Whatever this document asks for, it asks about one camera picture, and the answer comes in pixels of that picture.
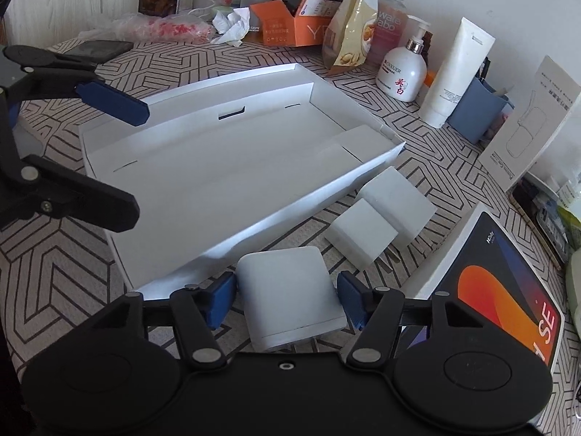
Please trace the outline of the black wallet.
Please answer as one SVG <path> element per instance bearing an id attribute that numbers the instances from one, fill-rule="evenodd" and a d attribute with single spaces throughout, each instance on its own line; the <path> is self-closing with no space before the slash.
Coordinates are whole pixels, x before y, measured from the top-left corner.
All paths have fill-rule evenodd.
<path id="1" fill-rule="evenodd" d="M 87 40 L 68 50 L 67 56 L 79 58 L 94 64 L 104 64 L 119 55 L 132 50 L 134 43 L 120 40 Z"/>

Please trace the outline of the white tall product box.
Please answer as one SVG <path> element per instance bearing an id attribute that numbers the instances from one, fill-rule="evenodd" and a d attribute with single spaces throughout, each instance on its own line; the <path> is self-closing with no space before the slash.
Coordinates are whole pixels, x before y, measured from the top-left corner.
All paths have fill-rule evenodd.
<path id="1" fill-rule="evenodd" d="M 479 157 L 502 191 L 523 177 L 579 105 L 580 85 L 546 56 L 527 102 L 514 108 Z"/>

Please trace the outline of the pink water bottle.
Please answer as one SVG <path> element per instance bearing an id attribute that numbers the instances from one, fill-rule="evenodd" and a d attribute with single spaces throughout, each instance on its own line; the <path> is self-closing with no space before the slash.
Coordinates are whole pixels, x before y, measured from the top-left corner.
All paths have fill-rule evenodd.
<path id="1" fill-rule="evenodd" d="M 366 60 L 378 67 L 385 55 L 399 46 L 408 21 L 405 0 L 379 0 L 375 29 Z"/>

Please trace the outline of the smaller white small box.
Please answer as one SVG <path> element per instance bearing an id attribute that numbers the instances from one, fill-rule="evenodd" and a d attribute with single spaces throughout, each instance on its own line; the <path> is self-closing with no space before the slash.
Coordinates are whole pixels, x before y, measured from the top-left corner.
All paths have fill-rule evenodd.
<path id="1" fill-rule="evenodd" d="M 364 199 L 356 201 L 324 232 L 324 237 L 360 271 L 369 267 L 397 235 L 398 231 Z"/>

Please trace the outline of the Redmi Pad SE box lid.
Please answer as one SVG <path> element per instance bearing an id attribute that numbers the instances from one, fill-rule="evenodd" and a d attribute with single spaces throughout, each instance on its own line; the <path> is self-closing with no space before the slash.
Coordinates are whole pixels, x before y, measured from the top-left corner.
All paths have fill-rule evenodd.
<path id="1" fill-rule="evenodd" d="M 538 354 L 549 370 L 556 366 L 563 312 L 482 203 L 463 216 L 401 291 L 416 299 L 446 291 Z"/>

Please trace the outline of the white cosmetic tube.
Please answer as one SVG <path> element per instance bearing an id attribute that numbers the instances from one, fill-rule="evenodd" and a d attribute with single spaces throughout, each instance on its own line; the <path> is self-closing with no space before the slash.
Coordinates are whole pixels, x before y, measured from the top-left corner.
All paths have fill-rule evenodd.
<path id="1" fill-rule="evenodd" d="M 419 118 L 440 128 L 452 114 L 483 64 L 495 38 L 463 17 L 458 32 L 419 109 Z"/>

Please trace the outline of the blue pen holder cup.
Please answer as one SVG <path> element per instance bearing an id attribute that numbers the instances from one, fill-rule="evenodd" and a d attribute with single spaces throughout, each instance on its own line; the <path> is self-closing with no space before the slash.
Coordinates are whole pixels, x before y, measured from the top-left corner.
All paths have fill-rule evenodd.
<path id="1" fill-rule="evenodd" d="M 447 123 L 472 144 L 480 141 L 492 122 L 510 104 L 504 92 L 497 92 L 485 80 L 490 66 L 491 60 L 484 58 L 483 65 L 447 119 Z"/>

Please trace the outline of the crumpled white tissue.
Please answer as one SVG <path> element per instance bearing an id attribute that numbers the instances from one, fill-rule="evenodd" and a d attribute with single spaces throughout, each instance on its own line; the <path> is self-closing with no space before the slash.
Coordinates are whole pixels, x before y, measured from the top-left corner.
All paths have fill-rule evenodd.
<path id="1" fill-rule="evenodd" d="M 213 26 L 217 35 L 212 39 L 213 44 L 228 44 L 239 47 L 249 32 L 250 9 L 234 8 L 230 13 L 217 12 L 213 19 Z"/>

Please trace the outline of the white open box tray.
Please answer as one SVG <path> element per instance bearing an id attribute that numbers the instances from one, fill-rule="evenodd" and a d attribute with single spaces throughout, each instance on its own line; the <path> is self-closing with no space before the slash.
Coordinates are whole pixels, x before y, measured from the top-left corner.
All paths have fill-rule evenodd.
<path id="1" fill-rule="evenodd" d="M 404 140 L 300 64 L 155 94 L 132 127 L 82 125 L 87 174 L 132 194 L 136 225 L 106 235 L 126 286 L 148 299 L 203 282 L 361 187 Z"/>

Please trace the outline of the white pump lotion bottle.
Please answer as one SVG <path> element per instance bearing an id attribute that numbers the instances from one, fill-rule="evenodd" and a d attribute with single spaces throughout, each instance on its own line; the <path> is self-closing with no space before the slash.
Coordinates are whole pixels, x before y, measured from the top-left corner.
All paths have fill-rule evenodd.
<path id="1" fill-rule="evenodd" d="M 408 16 L 417 24 L 404 46 L 389 51 L 378 70 L 375 83 L 382 93 L 404 102 L 414 101 L 426 78 L 426 61 L 422 57 L 423 37 L 430 23 L 416 16 Z"/>

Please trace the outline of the plastic bag with pink items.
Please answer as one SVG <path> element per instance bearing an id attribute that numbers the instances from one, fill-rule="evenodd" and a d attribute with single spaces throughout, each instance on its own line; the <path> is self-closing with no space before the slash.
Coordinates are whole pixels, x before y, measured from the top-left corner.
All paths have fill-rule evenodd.
<path id="1" fill-rule="evenodd" d="M 141 13 L 126 14 L 111 20 L 97 15 L 92 27 L 78 34 L 79 40 L 120 40 L 129 43 L 209 43 L 215 28 L 193 13 L 166 17 Z"/>

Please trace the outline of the white charger adapter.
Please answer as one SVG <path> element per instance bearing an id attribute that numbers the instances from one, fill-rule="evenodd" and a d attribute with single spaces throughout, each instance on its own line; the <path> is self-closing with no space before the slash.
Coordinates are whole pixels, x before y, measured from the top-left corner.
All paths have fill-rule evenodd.
<path id="1" fill-rule="evenodd" d="M 272 350 L 343 329 L 346 314 L 314 246 L 243 256 L 235 271 L 252 346 Z"/>

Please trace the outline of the orange cardboard box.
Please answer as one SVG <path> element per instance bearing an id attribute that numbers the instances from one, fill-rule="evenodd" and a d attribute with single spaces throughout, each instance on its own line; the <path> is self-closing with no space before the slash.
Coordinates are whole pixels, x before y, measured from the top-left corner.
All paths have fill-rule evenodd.
<path id="1" fill-rule="evenodd" d="M 292 15 L 283 0 L 273 0 L 251 5 L 250 10 L 260 21 L 266 46 L 303 47 L 323 43 L 340 5 L 330 0 L 301 0 Z"/>

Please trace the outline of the beige snack bag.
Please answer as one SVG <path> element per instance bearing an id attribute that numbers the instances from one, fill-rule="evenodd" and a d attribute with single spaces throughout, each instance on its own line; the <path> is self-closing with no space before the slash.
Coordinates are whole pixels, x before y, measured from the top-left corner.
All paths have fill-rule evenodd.
<path id="1" fill-rule="evenodd" d="M 343 0 L 327 26 L 322 45 L 323 63 L 329 75 L 364 64 L 373 40 L 377 11 L 378 0 Z"/>

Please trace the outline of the larger white small box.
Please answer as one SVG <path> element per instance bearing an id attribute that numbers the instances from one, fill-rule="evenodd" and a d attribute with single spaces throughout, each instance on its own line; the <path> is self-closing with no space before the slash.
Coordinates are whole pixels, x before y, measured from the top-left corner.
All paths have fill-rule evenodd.
<path id="1" fill-rule="evenodd" d="M 393 243 L 398 249 L 409 246 L 436 212 L 436 206 L 393 166 L 363 185 L 355 199 L 364 199 L 396 229 Z"/>

